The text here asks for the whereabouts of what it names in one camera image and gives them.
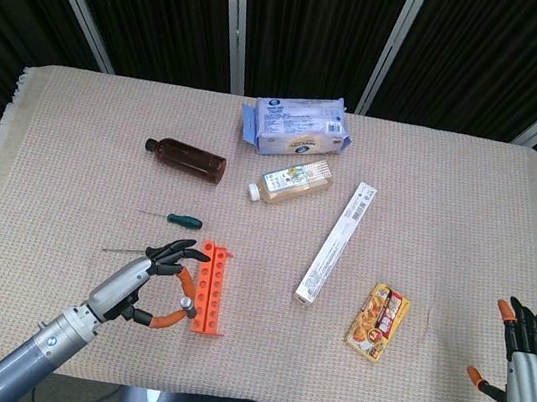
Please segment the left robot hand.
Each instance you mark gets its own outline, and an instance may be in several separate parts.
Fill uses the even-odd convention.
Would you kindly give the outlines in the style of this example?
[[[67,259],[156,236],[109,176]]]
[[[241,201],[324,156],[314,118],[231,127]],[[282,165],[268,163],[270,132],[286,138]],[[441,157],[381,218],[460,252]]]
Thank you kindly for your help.
[[[163,329],[186,318],[195,319],[196,286],[191,273],[181,262],[184,259],[193,259],[200,263],[209,263],[211,260],[207,254],[194,249],[196,243],[195,239],[179,239],[163,247],[148,247],[143,256],[130,261],[92,290],[86,304],[101,323],[121,316],[148,328]],[[180,309],[165,316],[155,316],[135,307],[141,288],[153,276],[178,278],[184,295]]]

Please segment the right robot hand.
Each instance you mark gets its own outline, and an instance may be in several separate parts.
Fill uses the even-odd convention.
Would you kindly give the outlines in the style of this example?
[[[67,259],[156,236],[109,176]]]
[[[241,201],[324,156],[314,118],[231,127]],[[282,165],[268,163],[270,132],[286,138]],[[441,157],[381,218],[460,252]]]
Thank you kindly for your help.
[[[475,388],[495,402],[537,402],[537,314],[515,298],[498,301],[504,324],[506,385],[498,388],[473,366],[466,373]]]

